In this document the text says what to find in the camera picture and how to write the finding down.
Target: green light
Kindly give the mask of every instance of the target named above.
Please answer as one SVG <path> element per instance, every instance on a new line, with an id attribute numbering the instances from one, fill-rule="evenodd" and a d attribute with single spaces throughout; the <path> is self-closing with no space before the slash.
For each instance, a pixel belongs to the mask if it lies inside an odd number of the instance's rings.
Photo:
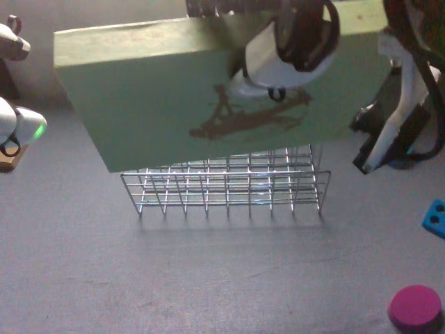
<path id="1" fill-rule="evenodd" d="M 37 131 L 34 133 L 33 140 L 38 140 L 43 135 L 46 129 L 47 127 L 45 126 L 45 124 L 41 124 Z"/>

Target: blue block with holes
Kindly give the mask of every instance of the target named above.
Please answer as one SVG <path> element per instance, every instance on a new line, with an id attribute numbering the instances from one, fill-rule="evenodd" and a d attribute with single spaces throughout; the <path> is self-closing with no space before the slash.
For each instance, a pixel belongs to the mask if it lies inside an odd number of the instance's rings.
<path id="1" fill-rule="evenodd" d="M 445 202 L 435 200 L 423 220 L 422 226 L 445 239 Z"/>

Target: wire rack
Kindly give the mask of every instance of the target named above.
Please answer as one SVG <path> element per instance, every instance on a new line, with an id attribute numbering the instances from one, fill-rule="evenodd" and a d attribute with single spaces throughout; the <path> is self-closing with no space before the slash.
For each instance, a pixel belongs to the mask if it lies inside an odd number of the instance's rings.
<path id="1" fill-rule="evenodd" d="M 144 207 L 222 206 L 227 214 L 232 206 L 288 205 L 292 212 L 299 204 L 316 204 L 321 212 L 331 172 L 320 170 L 323 148 L 307 145 L 224 159 L 207 159 L 137 170 L 121 174 L 131 201 L 142 215 Z"/>

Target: metal wire basket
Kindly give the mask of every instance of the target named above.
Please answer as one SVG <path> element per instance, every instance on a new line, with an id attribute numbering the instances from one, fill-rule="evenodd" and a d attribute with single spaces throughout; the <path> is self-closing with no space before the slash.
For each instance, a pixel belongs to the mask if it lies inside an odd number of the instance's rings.
<path id="1" fill-rule="evenodd" d="M 144 207 L 189 207 L 245 205 L 249 214 L 255 205 L 316 204 L 321 212 L 331 173 L 320 170 L 322 147 L 307 145 L 266 152 L 232 155 L 156 169 L 121 174 L 136 211 Z"/>

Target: gray table surface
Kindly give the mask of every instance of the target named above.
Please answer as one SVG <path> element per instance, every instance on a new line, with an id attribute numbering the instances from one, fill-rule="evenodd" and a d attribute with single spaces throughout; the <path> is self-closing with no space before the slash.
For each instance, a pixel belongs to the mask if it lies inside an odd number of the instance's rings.
<path id="1" fill-rule="evenodd" d="M 139 221 L 70 109 L 0 175 L 0 333 L 395 333 L 391 297 L 445 298 L 445 241 L 421 227 L 445 198 L 445 155 L 364 177 L 363 138 L 325 145 L 323 215 L 304 206 L 180 208 Z"/>

